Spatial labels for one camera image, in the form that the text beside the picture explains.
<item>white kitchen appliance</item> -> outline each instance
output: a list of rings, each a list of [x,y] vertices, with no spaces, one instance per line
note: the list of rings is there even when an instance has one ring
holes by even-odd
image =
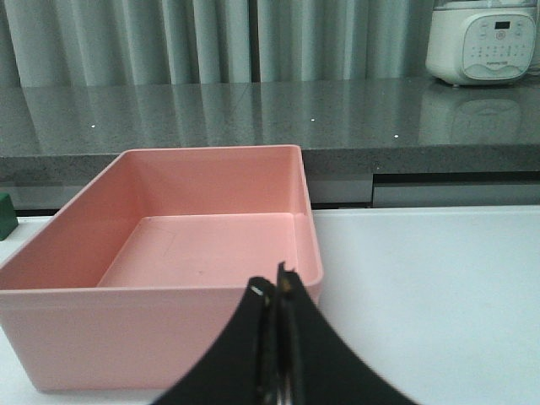
[[[435,0],[426,67],[449,84],[502,84],[532,60],[537,0]]]

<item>pink plastic bin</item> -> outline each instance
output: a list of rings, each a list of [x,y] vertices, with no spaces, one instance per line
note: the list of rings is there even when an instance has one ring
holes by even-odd
[[[166,388],[286,261],[321,260],[296,146],[121,154],[0,268],[0,321],[36,388]]]

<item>white tabletop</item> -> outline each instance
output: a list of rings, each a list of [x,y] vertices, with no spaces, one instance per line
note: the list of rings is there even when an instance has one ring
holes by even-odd
[[[361,358],[424,405],[540,403],[540,207],[315,212],[320,307]],[[43,223],[25,219],[0,260]],[[0,332],[12,404],[146,404],[159,391],[43,394]]]

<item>green object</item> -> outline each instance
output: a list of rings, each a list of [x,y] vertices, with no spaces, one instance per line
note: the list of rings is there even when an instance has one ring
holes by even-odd
[[[0,240],[6,239],[17,225],[19,221],[9,194],[0,192]]]

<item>gray granite countertop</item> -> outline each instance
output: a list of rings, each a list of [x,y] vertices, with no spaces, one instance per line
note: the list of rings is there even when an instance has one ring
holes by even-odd
[[[84,182],[121,151],[294,143],[308,176],[540,171],[540,79],[0,89],[0,184]]]

